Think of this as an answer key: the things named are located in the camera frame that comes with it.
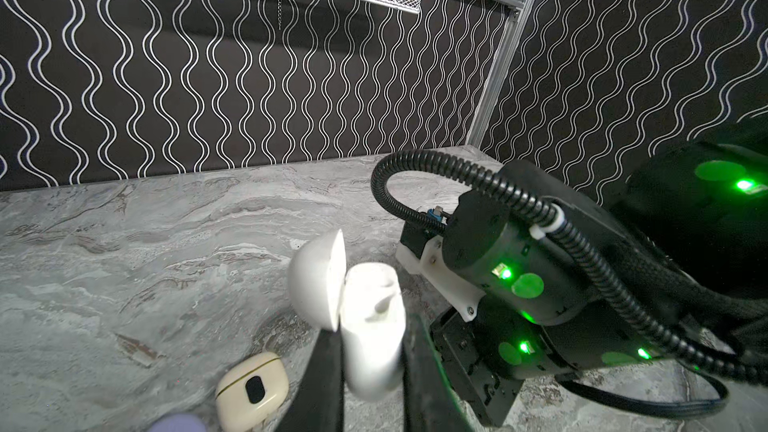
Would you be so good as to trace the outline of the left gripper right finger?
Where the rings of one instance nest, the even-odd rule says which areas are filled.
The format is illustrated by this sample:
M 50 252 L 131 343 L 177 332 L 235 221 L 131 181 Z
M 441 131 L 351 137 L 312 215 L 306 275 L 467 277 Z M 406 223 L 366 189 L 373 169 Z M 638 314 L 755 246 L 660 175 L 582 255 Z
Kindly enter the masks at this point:
M 402 363 L 405 431 L 471 431 L 428 329 L 417 314 L 406 314 Z

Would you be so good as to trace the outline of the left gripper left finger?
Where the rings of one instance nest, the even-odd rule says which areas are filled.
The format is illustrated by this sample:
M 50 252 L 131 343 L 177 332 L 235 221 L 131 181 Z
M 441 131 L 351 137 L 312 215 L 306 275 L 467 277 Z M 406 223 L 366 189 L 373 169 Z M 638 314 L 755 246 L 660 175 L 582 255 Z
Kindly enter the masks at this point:
M 276 431 L 343 431 L 344 389 L 341 333 L 321 330 L 298 391 Z

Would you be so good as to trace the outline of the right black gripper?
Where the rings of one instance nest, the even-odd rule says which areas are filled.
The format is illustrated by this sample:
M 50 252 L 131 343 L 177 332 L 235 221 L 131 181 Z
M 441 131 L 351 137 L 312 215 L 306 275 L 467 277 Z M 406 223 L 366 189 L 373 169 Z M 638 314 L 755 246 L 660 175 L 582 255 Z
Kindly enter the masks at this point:
M 471 327 L 453 308 L 430 324 L 430 336 L 452 389 L 484 426 L 501 427 L 522 389 L 522 381 L 494 372 L 475 347 Z

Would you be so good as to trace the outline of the white round charging case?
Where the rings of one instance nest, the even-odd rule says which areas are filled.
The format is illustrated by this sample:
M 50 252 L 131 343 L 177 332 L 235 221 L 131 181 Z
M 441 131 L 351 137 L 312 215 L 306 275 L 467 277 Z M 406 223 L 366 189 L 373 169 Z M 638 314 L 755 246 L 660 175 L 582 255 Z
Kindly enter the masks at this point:
M 304 321 L 341 334 L 344 376 L 353 395 L 376 402 L 398 387 L 406 311 L 392 266 L 365 262 L 348 267 L 343 232 L 332 230 L 294 254 L 288 292 Z

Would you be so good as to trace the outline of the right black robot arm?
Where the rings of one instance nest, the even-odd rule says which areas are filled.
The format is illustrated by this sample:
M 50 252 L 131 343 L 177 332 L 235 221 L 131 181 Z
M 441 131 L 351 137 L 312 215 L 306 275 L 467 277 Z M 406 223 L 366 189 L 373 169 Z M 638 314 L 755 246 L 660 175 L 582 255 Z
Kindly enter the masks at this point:
M 399 263 L 450 304 L 431 340 L 486 426 L 501 426 L 541 376 L 680 420 L 722 411 L 729 382 L 767 382 L 765 118 L 653 157 L 607 208 L 528 161 L 492 171 L 436 150 L 385 156 L 370 185 L 404 223 Z M 650 402 L 580 382 L 657 360 L 700 375 L 716 397 Z

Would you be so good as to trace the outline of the beige earbud charging case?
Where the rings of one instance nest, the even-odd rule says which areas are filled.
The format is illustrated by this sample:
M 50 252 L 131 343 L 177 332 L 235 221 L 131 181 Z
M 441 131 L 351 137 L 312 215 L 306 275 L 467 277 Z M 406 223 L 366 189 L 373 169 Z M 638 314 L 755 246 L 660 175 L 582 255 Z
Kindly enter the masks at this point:
M 215 405 L 223 431 L 250 431 L 284 403 L 289 379 L 273 352 L 254 355 L 231 368 L 219 381 Z

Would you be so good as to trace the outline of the purple round charging case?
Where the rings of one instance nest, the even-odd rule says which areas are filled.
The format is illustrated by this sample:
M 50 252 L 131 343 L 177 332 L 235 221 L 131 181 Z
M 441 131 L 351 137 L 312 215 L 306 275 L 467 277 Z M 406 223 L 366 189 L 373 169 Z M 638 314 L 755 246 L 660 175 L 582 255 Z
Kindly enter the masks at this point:
M 204 422 L 191 413 L 175 413 L 166 415 L 155 421 L 148 432 L 206 432 Z

